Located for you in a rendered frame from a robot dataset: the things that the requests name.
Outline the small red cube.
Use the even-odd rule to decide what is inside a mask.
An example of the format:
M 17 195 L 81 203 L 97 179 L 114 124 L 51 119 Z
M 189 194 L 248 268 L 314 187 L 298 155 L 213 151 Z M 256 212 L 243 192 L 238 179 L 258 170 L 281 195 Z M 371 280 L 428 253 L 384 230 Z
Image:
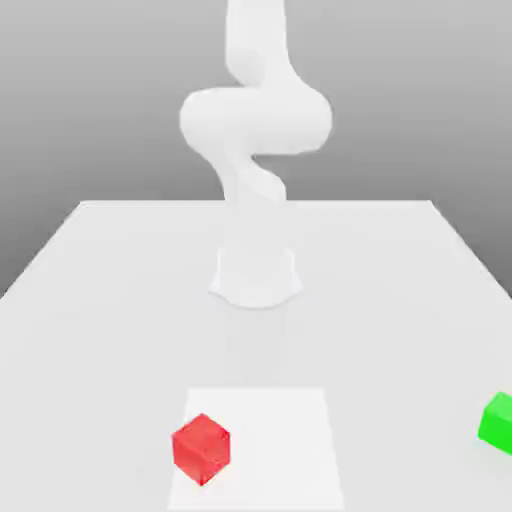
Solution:
M 231 435 L 201 413 L 171 435 L 174 464 L 203 486 L 231 461 Z

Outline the small green cube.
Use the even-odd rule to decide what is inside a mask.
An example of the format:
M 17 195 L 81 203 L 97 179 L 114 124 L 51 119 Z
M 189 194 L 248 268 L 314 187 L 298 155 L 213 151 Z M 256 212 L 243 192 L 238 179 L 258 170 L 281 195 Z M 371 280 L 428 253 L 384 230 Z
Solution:
M 512 395 L 498 392 L 485 406 L 478 437 L 512 456 Z

